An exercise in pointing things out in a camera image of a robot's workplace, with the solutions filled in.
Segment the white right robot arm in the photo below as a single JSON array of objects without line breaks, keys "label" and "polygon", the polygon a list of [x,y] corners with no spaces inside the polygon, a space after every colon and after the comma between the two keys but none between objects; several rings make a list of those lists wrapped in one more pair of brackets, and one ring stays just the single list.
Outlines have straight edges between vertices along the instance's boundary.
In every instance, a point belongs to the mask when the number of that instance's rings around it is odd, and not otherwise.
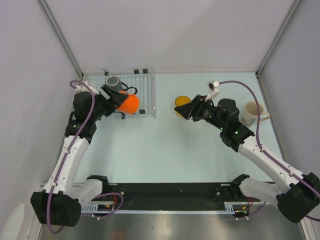
[{"label": "white right robot arm", "polygon": [[220,129],[220,138],[227,147],[251,160],[272,179],[272,183],[267,183],[250,176],[241,177],[240,183],[230,188],[235,200],[252,197],[270,203],[296,224],[320,204],[320,179],[312,172],[304,174],[289,166],[259,145],[254,132],[240,122],[234,100],[223,98],[214,105],[212,100],[197,95],[191,102],[174,109],[186,120],[204,120]]}]

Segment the grey mug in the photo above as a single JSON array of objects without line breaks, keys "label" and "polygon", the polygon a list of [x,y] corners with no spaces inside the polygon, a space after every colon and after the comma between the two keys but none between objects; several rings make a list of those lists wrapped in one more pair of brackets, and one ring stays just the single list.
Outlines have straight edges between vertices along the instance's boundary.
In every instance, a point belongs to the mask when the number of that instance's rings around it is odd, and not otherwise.
[{"label": "grey mug", "polygon": [[128,86],[116,75],[110,75],[105,80],[105,85],[115,92],[126,91]]}]

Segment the beige patterned ceramic mug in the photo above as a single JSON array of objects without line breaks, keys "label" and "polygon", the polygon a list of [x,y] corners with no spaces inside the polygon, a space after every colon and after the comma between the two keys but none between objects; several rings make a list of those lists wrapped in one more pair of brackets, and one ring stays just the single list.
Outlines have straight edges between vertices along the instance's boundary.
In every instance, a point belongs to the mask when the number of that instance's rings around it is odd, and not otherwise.
[{"label": "beige patterned ceramic mug", "polygon": [[242,111],[240,121],[247,127],[251,127],[253,124],[258,122],[258,117],[260,121],[266,121],[270,118],[270,113],[265,111],[264,106],[254,100],[248,101]]}]

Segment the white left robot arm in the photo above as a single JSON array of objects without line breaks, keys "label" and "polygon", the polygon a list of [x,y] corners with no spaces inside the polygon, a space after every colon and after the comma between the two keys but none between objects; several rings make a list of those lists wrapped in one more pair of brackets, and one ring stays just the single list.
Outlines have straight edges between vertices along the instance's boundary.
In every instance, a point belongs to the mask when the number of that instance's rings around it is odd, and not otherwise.
[{"label": "white left robot arm", "polygon": [[74,227],[80,220],[82,208],[94,199],[111,197],[111,211],[117,211],[124,198],[111,192],[108,178],[90,175],[85,183],[73,189],[81,160],[90,146],[97,130],[96,122],[117,111],[129,98],[124,91],[114,91],[102,86],[109,96],[105,98],[92,87],[76,87],[73,111],[64,133],[63,147],[51,177],[41,191],[32,194],[30,202],[41,224],[47,225],[53,234],[59,233],[53,226]]}]

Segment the orange cup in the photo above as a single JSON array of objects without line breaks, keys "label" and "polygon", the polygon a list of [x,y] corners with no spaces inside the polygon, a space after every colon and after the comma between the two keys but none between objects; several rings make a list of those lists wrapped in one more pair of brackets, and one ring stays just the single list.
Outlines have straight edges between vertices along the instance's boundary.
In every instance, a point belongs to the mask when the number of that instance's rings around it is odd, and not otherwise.
[{"label": "orange cup", "polygon": [[128,97],[123,102],[123,104],[117,108],[118,112],[133,115],[137,112],[140,105],[140,100],[136,94],[128,93],[127,91],[121,90],[119,91],[121,94],[125,94]]}]

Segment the yellow mug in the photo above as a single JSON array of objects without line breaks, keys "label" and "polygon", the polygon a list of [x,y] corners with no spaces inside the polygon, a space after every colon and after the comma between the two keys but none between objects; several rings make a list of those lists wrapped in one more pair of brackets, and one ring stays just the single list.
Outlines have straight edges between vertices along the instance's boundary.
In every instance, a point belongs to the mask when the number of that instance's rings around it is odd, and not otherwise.
[{"label": "yellow mug", "polygon": [[192,100],[188,96],[181,95],[175,99],[174,104],[175,104],[175,107],[180,107],[182,105],[190,103],[191,101]]}]

